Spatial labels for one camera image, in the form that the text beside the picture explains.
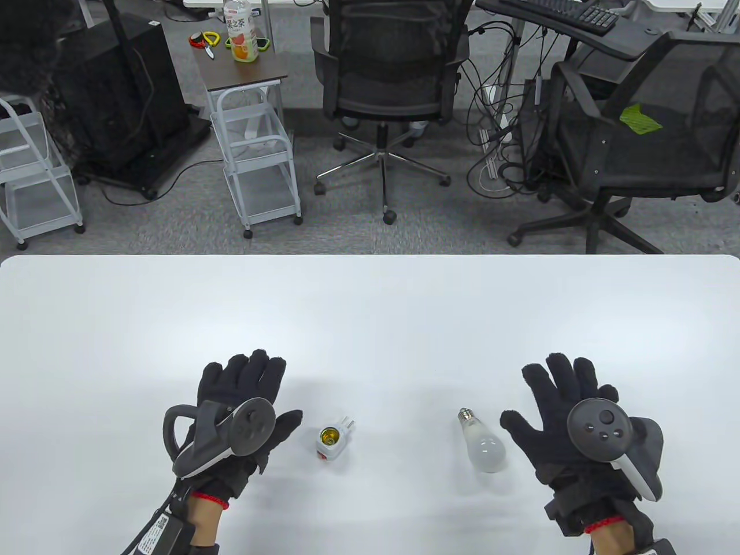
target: plastic bottle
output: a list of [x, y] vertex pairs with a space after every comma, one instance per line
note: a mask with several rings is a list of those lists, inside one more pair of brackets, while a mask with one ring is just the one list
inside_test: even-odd
[[252, 19], [252, 8], [244, 0], [229, 0], [223, 5], [223, 16], [232, 43], [236, 61], [254, 61], [260, 55], [257, 49], [257, 31]]
[[501, 470], [506, 459], [501, 440], [469, 408], [461, 408], [457, 418], [468, 446], [468, 458], [475, 469], [487, 474]]

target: black mesh office chair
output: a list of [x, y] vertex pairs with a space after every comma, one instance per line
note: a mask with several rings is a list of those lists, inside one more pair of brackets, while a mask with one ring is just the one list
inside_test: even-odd
[[392, 141], [388, 122], [436, 121], [452, 118], [457, 70], [468, 59], [465, 18], [472, 0], [329, 0], [329, 51], [324, 46], [324, 19], [311, 18], [311, 43], [316, 76], [323, 85], [327, 118], [350, 117], [377, 122], [375, 144], [344, 133], [364, 154], [316, 177], [314, 193], [326, 194], [321, 181], [342, 169], [375, 161], [383, 182], [383, 221], [396, 221], [388, 208], [386, 162], [393, 160], [429, 172], [449, 186], [445, 172], [389, 149], [411, 137]]
[[[548, 143], [587, 202], [519, 226], [508, 237], [512, 246], [529, 232], [585, 225], [586, 254], [596, 252], [599, 230], [660, 254], [617, 220], [631, 198], [700, 195], [717, 202], [737, 187], [740, 36], [666, 33], [605, 101], [594, 101], [569, 62], [555, 64], [552, 75]], [[572, 101], [564, 97], [566, 86]], [[652, 130], [639, 134], [641, 126]]]

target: black glove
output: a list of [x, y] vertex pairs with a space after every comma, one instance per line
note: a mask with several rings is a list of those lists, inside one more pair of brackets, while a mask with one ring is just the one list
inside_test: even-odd
[[582, 531], [618, 514], [612, 499], [633, 501], [636, 492], [621, 471], [590, 460], [576, 449], [568, 436], [568, 415], [581, 400], [602, 397], [616, 403], [619, 394], [613, 386], [599, 387], [590, 360], [577, 358], [571, 366], [565, 355], [555, 353], [547, 364], [555, 383], [540, 364], [522, 369], [542, 417], [542, 431], [532, 428], [516, 411], [504, 411], [500, 423], [527, 455], [537, 479], [555, 491], [555, 500], [566, 513], [561, 516], [568, 519], [571, 529]]
[[[285, 367], [285, 360], [269, 358], [262, 349], [253, 352], [250, 358], [243, 354], [231, 357], [224, 369], [219, 363], [210, 363], [203, 370], [203, 377], [198, 385], [198, 405], [205, 400], [215, 401], [232, 411], [253, 397], [262, 397], [274, 403]], [[196, 476], [193, 479], [198, 484], [196, 495], [213, 497], [228, 506], [229, 499], [236, 499], [241, 495], [249, 477], [257, 468], [260, 469], [260, 474], [264, 472], [270, 451], [288, 439], [302, 419], [302, 411], [281, 414], [275, 421], [272, 435], [255, 453], [246, 457], [229, 457]], [[195, 425], [191, 425], [185, 445], [194, 436]]]

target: label sticker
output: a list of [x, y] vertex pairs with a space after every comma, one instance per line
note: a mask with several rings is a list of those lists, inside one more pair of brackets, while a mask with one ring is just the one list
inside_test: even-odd
[[161, 514], [157, 519], [157, 522], [149, 529], [149, 531], [141, 538], [137, 549], [142, 555], [152, 555], [154, 548], [157, 547], [157, 542], [164, 531], [164, 527], [167, 526], [169, 517], [166, 514]]

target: gray floor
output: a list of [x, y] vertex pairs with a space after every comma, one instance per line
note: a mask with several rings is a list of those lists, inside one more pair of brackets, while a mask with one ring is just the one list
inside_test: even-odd
[[[90, 5], [99, 19], [100, 6], [96, 2]], [[200, 78], [186, 38], [204, 26], [162, 18], [161, 4], [153, 0], [127, 0], [125, 9], [163, 22], [186, 101], [203, 105]], [[308, 17], [318, 14], [319, 10], [276, 6], [272, 13], [275, 41], [278, 50], [285, 54], [290, 70], [290, 77], [283, 86], [283, 98], [297, 133], [296, 169], [305, 219], [302, 226], [294, 226], [290, 219], [263, 223], [254, 227], [254, 239], [244, 240], [221, 167], [207, 164], [189, 170], [168, 196], [148, 206], [113, 206], [104, 200], [95, 184], [80, 187], [78, 193], [87, 233], [77, 235], [71, 229], [63, 229], [42, 235], [30, 240], [26, 253], [583, 252], [584, 237], [577, 229], [532, 235], [518, 249], [509, 247], [505, 237], [518, 223], [562, 213], [564, 208], [556, 202], [542, 205], [532, 197], [490, 201], [474, 195], [465, 185], [465, 174], [480, 154], [464, 139], [462, 127], [455, 124], [444, 129], [430, 129], [409, 151], [414, 158], [449, 171], [453, 178], [450, 189], [439, 188], [432, 180], [400, 168], [391, 171], [391, 206], [398, 213], [395, 225], [386, 226], [380, 220], [380, 184], [371, 168], [335, 178], [329, 184], [326, 197], [313, 196], [315, 174], [351, 156], [348, 152], [332, 149], [334, 124], [316, 127], [306, 123], [315, 121], [321, 101], [321, 88], [313, 73], [308, 23]], [[475, 12], [470, 22], [477, 24], [486, 19], [485, 14]], [[215, 22], [208, 24], [208, 28], [211, 27], [215, 28]], [[496, 67], [504, 44], [502, 33], [489, 32], [471, 38], [471, 57], [481, 73], [487, 75]], [[551, 60], [561, 59], [564, 50], [565, 40], [561, 39], [553, 48]], [[522, 49], [515, 82], [531, 76], [538, 62], [539, 42], [535, 40]], [[467, 107], [470, 87], [461, 85], [458, 97], [457, 106]], [[180, 167], [219, 157], [218, 145], [211, 138]], [[178, 170], [174, 168], [171, 177]], [[111, 189], [109, 195], [121, 202], [141, 199], [119, 189]], [[637, 200], [624, 222], [669, 253], [740, 255], [740, 206], [729, 201], [706, 204], [700, 199]], [[618, 254], [633, 250], [604, 237], [601, 252]], [[16, 253], [13, 237], [0, 226], [0, 260]]]

